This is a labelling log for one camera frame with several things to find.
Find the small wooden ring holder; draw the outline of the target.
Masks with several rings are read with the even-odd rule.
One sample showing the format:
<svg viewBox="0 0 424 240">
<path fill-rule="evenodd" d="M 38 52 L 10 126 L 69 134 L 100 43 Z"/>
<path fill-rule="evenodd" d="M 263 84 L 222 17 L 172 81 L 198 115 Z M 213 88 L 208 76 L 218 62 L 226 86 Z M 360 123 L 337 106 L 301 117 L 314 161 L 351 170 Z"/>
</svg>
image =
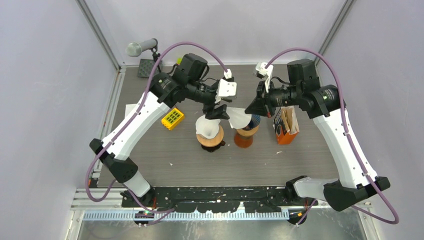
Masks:
<svg viewBox="0 0 424 240">
<path fill-rule="evenodd" d="M 243 137 L 251 137 L 257 133 L 258 129 L 259 129 L 259 125 L 249 130 L 240 128 L 240 129 L 237 129 L 236 132 Z"/>
</svg>

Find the large wooden ring holder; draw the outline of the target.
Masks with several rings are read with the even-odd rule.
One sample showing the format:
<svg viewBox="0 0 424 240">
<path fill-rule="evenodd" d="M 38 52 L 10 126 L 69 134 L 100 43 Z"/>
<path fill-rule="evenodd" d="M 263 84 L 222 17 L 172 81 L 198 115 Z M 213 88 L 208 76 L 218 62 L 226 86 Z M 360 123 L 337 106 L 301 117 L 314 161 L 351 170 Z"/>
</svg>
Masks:
<svg viewBox="0 0 424 240">
<path fill-rule="evenodd" d="M 196 138 L 202 146 L 209 147 L 209 148 L 218 146 L 223 141 L 223 138 L 224 138 L 223 127 L 219 125 L 218 133 L 213 138 L 210 138 L 210 139 L 205 138 L 201 134 L 196 134 Z"/>
</svg>

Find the orange coffee filter box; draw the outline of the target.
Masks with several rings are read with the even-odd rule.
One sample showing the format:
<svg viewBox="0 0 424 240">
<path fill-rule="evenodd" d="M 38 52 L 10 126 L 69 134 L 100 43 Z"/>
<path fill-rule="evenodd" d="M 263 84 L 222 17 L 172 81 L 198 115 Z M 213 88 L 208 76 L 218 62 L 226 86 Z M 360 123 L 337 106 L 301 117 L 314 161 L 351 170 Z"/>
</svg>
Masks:
<svg viewBox="0 0 424 240">
<path fill-rule="evenodd" d="M 300 132 L 294 106 L 280 107 L 273 119 L 276 141 L 289 145 Z"/>
</svg>

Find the amber glass carafe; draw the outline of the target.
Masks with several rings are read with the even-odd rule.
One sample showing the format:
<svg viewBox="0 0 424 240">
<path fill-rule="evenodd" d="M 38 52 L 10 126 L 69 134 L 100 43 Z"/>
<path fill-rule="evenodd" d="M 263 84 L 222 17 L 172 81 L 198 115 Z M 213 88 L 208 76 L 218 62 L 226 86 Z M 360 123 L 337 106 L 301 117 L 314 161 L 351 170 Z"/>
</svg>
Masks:
<svg viewBox="0 0 424 240">
<path fill-rule="evenodd" d="M 240 135 L 239 133 L 236 133 L 234 135 L 234 143 L 239 147 L 239 148 L 249 148 L 254 141 L 254 136 L 243 136 Z"/>
</svg>

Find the dark brown dripper cup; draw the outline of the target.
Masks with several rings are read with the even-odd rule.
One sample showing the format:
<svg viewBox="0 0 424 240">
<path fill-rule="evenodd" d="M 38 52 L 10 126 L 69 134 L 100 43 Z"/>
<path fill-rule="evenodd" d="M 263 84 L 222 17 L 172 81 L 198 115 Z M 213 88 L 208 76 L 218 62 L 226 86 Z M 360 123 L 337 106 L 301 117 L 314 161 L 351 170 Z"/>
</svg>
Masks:
<svg viewBox="0 0 424 240">
<path fill-rule="evenodd" d="M 223 147 L 226 144 L 225 141 L 221 141 L 218 145 L 215 146 L 205 146 L 201 145 L 201 148 L 209 153 L 213 153 L 214 151 L 218 150 L 219 148 Z"/>
</svg>

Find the white paper coffee filter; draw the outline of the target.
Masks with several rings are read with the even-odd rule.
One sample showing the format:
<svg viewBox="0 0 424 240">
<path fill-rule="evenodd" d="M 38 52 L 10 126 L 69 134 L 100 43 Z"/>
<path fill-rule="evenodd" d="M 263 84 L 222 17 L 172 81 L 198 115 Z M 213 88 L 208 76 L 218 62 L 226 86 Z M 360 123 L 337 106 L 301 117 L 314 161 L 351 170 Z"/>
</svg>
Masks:
<svg viewBox="0 0 424 240">
<path fill-rule="evenodd" d="M 200 116 L 195 122 L 196 134 L 205 139 L 213 139 L 220 131 L 220 122 L 220 119 L 207 119 L 205 115 Z"/>
</svg>

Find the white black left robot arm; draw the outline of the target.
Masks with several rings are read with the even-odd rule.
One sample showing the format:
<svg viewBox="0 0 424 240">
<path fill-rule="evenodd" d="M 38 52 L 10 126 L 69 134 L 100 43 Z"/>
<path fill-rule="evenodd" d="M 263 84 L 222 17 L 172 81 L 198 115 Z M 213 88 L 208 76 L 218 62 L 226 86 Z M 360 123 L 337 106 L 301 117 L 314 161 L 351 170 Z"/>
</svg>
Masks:
<svg viewBox="0 0 424 240">
<path fill-rule="evenodd" d="M 228 120 L 227 106 L 220 101 L 230 101 L 235 96 L 236 84 L 232 72 L 224 68 L 223 78 L 213 85 L 204 83 L 209 72 L 208 62 L 187 53 L 170 72 L 154 73 L 136 106 L 124 120 L 103 139 L 94 138 L 89 147 L 115 180 L 127 187 L 141 207 L 153 202 L 151 184 L 142 176 L 130 153 L 149 128 L 163 115 L 184 100 L 203 105 L 208 120 Z"/>
</svg>

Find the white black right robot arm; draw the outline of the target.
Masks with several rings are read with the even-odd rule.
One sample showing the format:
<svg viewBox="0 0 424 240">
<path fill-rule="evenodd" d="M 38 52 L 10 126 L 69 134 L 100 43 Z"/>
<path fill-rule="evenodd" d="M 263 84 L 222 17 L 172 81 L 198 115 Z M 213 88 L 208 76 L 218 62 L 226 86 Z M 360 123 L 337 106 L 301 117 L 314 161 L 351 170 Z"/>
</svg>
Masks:
<svg viewBox="0 0 424 240">
<path fill-rule="evenodd" d="M 336 86 L 321 86 L 312 60 L 305 58 L 287 64 L 287 87 L 274 86 L 272 71 L 273 67 L 266 62 L 255 66 L 254 75 L 260 82 L 245 112 L 270 118 L 279 107 L 298 106 L 318 127 L 338 172 L 336 179 L 302 175 L 289 180 L 285 186 L 288 203 L 299 205 L 305 198 L 317 199 L 340 212 L 391 186 L 387 177 L 379 176 L 371 167 L 359 146 L 351 147 L 357 139 L 346 105 Z"/>
</svg>

